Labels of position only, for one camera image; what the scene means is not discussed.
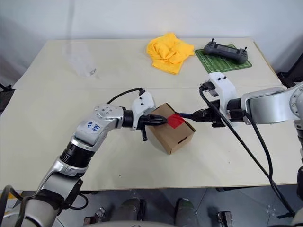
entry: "yellow cloth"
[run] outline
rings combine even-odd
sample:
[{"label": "yellow cloth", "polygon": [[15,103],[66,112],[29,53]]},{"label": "yellow cloth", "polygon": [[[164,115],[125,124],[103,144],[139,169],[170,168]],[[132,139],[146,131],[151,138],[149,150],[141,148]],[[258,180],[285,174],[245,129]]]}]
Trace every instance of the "yellow cloth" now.
[{"label": "yellow cloth", "polygon": [[151,40],[146,52],[153,59],[153,66],[173,74],[177,74],[183,61],[194,55],[194,46],[177,39],[175,34],[168,33]]}]

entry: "black cable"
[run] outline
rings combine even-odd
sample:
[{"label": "black cable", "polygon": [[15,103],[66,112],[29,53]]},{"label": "black cable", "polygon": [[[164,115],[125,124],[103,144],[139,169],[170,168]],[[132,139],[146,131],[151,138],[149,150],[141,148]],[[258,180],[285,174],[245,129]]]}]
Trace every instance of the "black cable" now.
[{"label": "black cable", "polygon": [[18,200],[23,200],[23,197],[19,195],[11,185],[5,186],[0,198],[0,226],[2,224],[9,193],[12,193],[12,195],[15,196]]},{"label": "black cable", "polygon": [[[242,138],[238,135],[238,133],[236,132],[236,130],[232,127],[232,125],[229,123],[229,121],[226,119],[226,117],[210,102],[208,101],[208,99],[205,97],[205,95],[203,94],[203,87],[201,87],[199,89],[199,93],[200,96],[202,97],[202,99],[207,103],[207,105],[212,108],[212,110],[221,117],[221,119],[224,121],[224,123],[226,124],[226,126],[232,131],[232,133],[234,134],[234,136],[238,139],[238,141],[240,142],[240,144],[244,147],[244,149],[247,151],[247,153],[250,155],[250,157],[255,161],[255,163],[258,165],[258,167],[262,170],[262,172],[266,175],[266,177],[268,179],[270,179],[269,174],[267,173],[267,171],[264,169],[264,167],[261,165],[261,163],[256,159],[256,157],[252,154],[252,152],[250,151],[250,149],[246,146],[245,142],[242,140]],[[281,202],[283,203],[283,205],[287,208],[287,210],[289,211],[289,213],[294,216],[295,212],[293,211],[293,209],[291,209],[291,207],[288,205],[288,203],[283,201],[283,198],[280,197],[280,194],[276,191],[277,186],[276,183],[272,180],[272,184],[273,184],[273,189],[274,192],[276,193],[277,197],[281,200]]]},{"label": "black cable", "polygon": [[24,216],[25,216],[25,209],[26,209],[26,203],[27,201],[29,201],[31,198],[33,198],[32,196],[25,196],[21,202],[20,205],[20,211],[19,211],[19,215],[17,218],[17,222],[15,224],[15,227],[21,227]]},{"label": "black cable", "polygon": [[72,207],[72,206],[70,206],[70,208],[71,208],[72,210],[81,210],[81,209],[84,209],[84,208],[86,208],[87,205],[89,204],[89,200],[88,200],[88,198],[87,198],[85,195],[79,194],[79,196],[81,196],[82,198],[85,199],[85,205],[82,206],[82,207]]},{"label": "black cable", "polygon": [[281,200],[281,202],[283,203],[283,205],[285,205],[286,207],[288,207],[287,209],[289,210],[289,212],[292,212],[291,213],[294,213],[293,209],[291,208],[291,206],[289,205],[289,203],[287,202],[286,198],[284,197],[284,195],[281,193],[281,191],[279,190],[279,188],[277,187],[277,185],[274,184],[273,182],[273,166],[272,166],[272,161],[271,161],[271,157],[270,157],[270,153],[269,153],[269,150],[261,136],[261,133],[256,125],[256,123],[253,121],[251,115],[248,113],[248,112],[244,112],[245,113],[245,116],[249,119],[252,127],[254,128],[255,130],[255,133],[258,137],[258,139],[260,140],[260,143],[265,151],[265,154],[266,154],[266,158],[267,158],[267,161],[268,161],[268,166],[269,166],[269,182],[270,182],[270,185],[271,187],[273,188],[273,190],[275,191],[276,190],[276,194],[278,196],[278,198]]},{"label": "black cable", "polygon": [[127,90],[127,91],[122,92],[122,93],[120,93],[119,95],[113,97],[113,98],[112,98],[111,100],[109,100],[107,103],[110,104],[110,103],[113,102],[115,99],[119,98],[120,96],[125,95],[125,94],[130,93],[130,92],[133,92],[133,91],[142,92],[142,91],[144,91],[144,90],[143,90],[143,88],[134,88],[134,89]]}]

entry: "remote controller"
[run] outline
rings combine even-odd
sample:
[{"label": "remote controller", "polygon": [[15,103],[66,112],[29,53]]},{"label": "remote controller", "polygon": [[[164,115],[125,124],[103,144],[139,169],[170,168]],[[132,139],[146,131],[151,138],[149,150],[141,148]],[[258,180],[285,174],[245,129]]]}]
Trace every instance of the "remote controller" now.
[{"label": "remote controller", "polygon": [[238,64],[243,64],[247,61],[246,48],[247,47],[245,47],[245,49],[236,49],[229,46],[220,45],[214,42],[214,39],[212,39],[211,42],[209,42],[204,47],[204,53],[219,55],[222,57],[233,59]]}]

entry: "cardboard box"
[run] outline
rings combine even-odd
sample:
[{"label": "cardboard box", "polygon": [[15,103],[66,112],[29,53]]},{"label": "cardboard box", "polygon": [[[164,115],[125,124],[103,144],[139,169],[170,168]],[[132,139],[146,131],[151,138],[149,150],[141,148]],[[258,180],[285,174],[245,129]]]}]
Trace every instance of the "cardboard box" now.
[{"label": "cardboard box", "polygon": [[[174,113],[174,109],[167,103],[164,103],[152,112],[152,114],[161,115],[166,118],[172,116]],[[159,126],[149,126],[149,129],[169,155],[190,142],[196,131],[193,126],[186,121],[175,129],[167,123]]]}]

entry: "red cloth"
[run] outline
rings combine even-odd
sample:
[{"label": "red cloth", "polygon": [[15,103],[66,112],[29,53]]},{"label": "red cloth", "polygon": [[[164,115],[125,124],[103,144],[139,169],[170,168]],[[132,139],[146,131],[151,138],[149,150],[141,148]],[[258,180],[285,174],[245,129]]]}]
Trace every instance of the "red cloth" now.
[{"label": "red cloth", "polygon": [[167,123],[173,127],[174,129],[181,125],[184,122],[184,119],[179,116],[179,114],[175,113],[172,116],[167,118]]}]

